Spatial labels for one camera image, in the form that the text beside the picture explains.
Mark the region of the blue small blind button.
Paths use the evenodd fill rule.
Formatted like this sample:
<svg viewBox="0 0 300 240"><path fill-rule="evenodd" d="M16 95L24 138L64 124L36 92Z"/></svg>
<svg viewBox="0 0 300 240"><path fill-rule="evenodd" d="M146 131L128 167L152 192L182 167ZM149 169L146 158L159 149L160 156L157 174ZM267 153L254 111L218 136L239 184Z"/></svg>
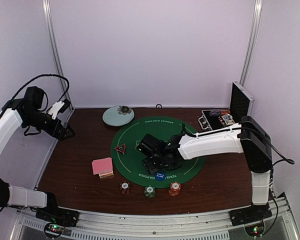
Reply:
<svg viewBox="0 0 300 240"><path fill-rule="evenodd" d="M166 179L166 173L165 172L156 172L154 175L154 178L157 181L164 181Z"/></svg>

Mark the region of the red poker chip stack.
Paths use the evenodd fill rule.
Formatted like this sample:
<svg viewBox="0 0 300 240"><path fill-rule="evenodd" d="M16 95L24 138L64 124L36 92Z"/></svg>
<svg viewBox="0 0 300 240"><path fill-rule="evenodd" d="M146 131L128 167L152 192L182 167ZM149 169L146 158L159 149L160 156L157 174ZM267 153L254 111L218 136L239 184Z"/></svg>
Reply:
<svg viewBox="0 0 300 240"><path fill-rule="evenodd" d="M181 191L181 184L179 182L172 182L170 184L170 188L168 190L168 193L172 197L176 197L180 194Z"/></svg>

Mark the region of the black triangular dealer button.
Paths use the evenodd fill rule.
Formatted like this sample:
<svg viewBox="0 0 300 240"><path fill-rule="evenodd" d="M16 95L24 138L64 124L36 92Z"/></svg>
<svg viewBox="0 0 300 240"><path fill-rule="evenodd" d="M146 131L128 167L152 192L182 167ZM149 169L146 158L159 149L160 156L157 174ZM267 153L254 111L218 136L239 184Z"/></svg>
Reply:
<svg viewBox="0 0 300 240"><path fill-rule="evenodd" d="M121 154L125 154L126 153L126 144L121 144L121 145L118 145L114 148L114 150L118 153L121 153Z"/></svg>

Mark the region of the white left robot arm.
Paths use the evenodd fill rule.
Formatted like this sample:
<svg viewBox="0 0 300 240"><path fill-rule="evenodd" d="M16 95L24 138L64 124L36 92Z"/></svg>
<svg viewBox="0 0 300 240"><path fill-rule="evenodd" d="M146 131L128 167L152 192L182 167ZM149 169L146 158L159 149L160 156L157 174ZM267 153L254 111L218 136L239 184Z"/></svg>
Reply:
<svg viewBox="0 0 300 240"><path fill-rule="evenodd" d="M24 128L24 135L29 136L29 129L34 127L37 133L46 132L51 137L63 141L75 136L69 124L63 125L58 114L63 113L71 105L68 99L60 99L44 112L42 108L45 91L31 86L24 97L9 100L0 112L0 156L10 138L19 128ZM0 208L32 207L42 208L42 213L51 222L62 218L62 211L48 201L52 196L42 191L13 186L0 178Z"/></svg>

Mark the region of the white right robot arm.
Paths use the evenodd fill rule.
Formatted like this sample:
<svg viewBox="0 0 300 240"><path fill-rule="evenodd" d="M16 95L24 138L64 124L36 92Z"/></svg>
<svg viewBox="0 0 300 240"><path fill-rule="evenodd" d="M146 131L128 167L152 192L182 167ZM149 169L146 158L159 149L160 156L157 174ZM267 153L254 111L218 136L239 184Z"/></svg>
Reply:
<svg viewBox="0 0 300 240"><path fill-rule="evenodd" d="M251 172L252 206L246 210L249 220L258 220L268 203L270 178L273 170L271 138L251 117L244 116L239 123L207 131L192 133L184 124L180 133L168 141L147 133L137 145L145 155L143 166L150 174L174 170L182 161L204 156L237 153L244 154Z"/></svg>

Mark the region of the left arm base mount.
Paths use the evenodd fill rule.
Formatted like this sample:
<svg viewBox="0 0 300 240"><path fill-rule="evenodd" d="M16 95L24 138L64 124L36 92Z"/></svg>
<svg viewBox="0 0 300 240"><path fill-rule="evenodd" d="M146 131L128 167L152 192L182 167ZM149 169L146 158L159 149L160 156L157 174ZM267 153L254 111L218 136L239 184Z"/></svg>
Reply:
<svg viewBox="0 0 300 240"><path fill-rule="evenodd" d="M62 227L76 227L80 213L59 207L56 196L52 192L46 192L46 195L47 205L44 208L36 208L35 217Z"/></svg>

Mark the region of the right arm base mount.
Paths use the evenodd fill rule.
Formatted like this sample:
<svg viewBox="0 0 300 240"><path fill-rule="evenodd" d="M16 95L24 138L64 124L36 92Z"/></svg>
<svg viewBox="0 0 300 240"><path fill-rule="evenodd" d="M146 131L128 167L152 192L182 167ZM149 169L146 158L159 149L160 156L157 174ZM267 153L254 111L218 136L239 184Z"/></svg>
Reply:
<svg viewBox="0 0 300 240"><path fill-rule="evenodd" d="M229 217L232 226L246 225L249 223L261 221L272 216L270 205L254 205L231 210Z"/></svg>

